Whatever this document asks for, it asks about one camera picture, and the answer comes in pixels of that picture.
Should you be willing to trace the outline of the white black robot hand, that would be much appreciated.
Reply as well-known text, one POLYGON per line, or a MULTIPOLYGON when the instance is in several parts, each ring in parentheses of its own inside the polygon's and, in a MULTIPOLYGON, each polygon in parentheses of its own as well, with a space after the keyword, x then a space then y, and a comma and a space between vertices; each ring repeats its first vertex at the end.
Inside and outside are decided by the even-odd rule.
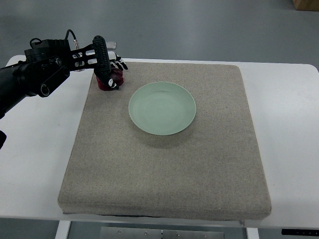
POLYGON ((122 71, 128 70, 126 63, 114 51, 108 51, 108 56, 109 56, 109 60, 110 60, 111 69, 117 68, 117 69, 120 69, 122 71))

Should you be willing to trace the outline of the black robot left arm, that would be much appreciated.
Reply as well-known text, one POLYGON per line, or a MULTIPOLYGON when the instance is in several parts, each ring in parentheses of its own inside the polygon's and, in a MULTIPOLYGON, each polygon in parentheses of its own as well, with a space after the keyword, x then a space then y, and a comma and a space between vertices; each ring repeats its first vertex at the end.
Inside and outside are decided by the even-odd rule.
POLYGON ((70 49, 65 39, 30 41, 25 50, 25 61, 20 61, 0 70, 0 116, 17 105, 25 97, 48 97, 69 76, 70 72, 94 69, 98 78, 108 84, 111 80, 111 65, 105 39, 99 35, 90 45, 70 49))

